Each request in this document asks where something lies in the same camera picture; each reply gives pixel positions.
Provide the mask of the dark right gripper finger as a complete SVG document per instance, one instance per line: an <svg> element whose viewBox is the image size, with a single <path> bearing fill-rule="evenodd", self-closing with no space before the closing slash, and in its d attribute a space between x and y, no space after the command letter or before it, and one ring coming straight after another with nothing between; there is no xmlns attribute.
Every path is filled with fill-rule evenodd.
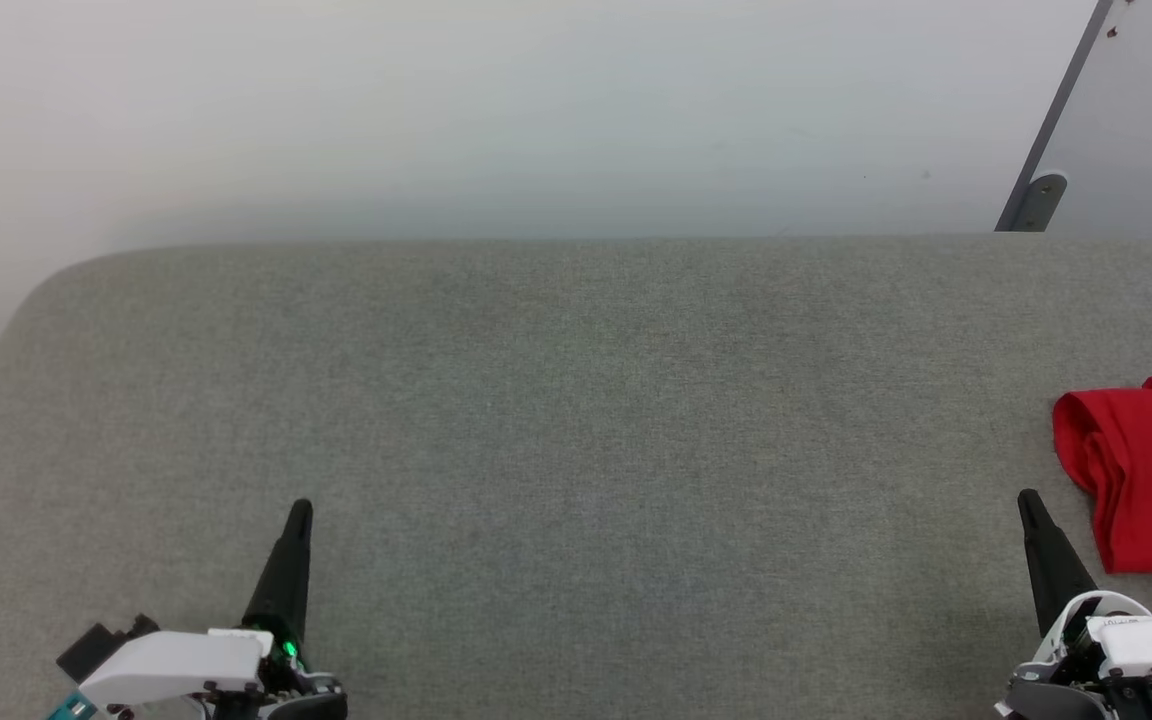
<svg viewBox="0 0 1152 720"><path fill-rule="evenodd" d="M1052 626L1075 597L1096 591L1097 584L1078 553L1043 502L1036 488L1023 488L1018 495L1021 528L1026 568L1039 632Z"/></svg>

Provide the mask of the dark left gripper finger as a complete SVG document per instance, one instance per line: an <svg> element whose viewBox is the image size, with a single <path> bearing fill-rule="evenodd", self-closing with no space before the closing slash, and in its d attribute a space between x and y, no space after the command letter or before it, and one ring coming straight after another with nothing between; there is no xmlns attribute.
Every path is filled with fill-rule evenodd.
<svg viewBox="0 0 1152 720"><path fill-rule="evenodd" d="M314 505L298 498L238 621L244 629L271 632L279 650L302 650L305 641L312 526Z"/></svg>

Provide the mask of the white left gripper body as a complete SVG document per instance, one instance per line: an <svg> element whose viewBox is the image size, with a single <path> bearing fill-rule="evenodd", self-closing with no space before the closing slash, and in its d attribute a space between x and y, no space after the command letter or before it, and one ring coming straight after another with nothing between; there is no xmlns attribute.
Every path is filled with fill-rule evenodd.
<svg viewBox="0 0 1152 720"><path fill-rule="evenodd" d="M92 626L76 641L78 719L138 719L166 702L183 702L200 719L349 717L339 680L308 670L301 651L279 650L271 632Z"/></svg>

